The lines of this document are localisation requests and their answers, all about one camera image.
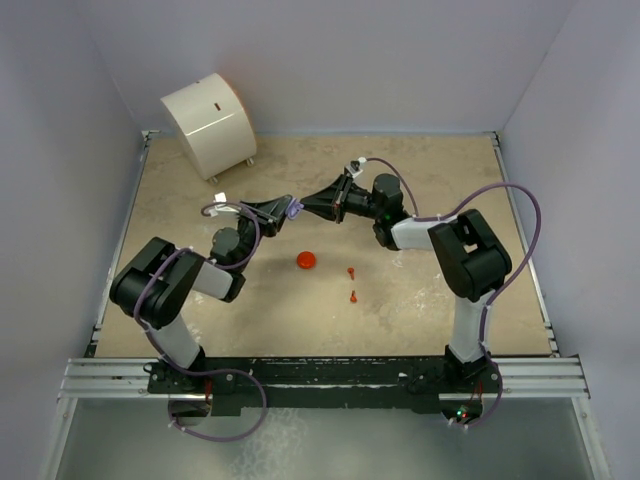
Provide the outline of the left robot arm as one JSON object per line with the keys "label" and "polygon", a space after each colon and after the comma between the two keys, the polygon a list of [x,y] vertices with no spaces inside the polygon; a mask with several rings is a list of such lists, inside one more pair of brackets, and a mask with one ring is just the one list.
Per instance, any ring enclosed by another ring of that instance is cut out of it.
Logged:
{"label": "left robot arm", "polygon": [[160,358],[172,366],[171,381],[182,391],[198,390],[206,378],[200,363],[203,349],[182,317],[190,293],[233,302],[245,285],[244,270],[261,240],[277,235],[284,222],[296,218],[302,209],[290,195],[233,203],[218,194],[201,209],[201,215],[233,214],[237,226],[218,230],[208,255],[154,237],[113,280],[110,301],[142,328]]}

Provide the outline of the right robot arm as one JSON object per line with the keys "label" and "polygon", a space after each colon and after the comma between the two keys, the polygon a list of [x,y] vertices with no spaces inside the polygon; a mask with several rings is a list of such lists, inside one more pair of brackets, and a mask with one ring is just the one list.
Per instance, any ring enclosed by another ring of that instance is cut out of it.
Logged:
{"label": "right robot arm", "polygon": [[389,250],[431,250],[455,297],[455,314],[448,351],[456,360],[445,366],[446,383],[467,391],[480,379],[476,361],[484,356],[492,294],[504,285],[512,270],[505,247],[476,209],[431,219],[409,215],[404,208],[402,180],[392,174],[375,177],[367,190],[349,172],[331,185],[301,199],[304,210],[341,223],[346,214],[373,221],[378,243]]}

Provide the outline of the lilac earbud charging case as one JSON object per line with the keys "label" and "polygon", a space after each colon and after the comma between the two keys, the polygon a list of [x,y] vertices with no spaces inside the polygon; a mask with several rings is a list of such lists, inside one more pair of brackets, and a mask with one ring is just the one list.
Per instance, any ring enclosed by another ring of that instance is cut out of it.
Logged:
{"label": "lilac earbud charging case", "polygon": [[289,220],[295,220],[296,217],[304,210],[304,204],[297,198],[292,198],[286,207],[285,214]]}

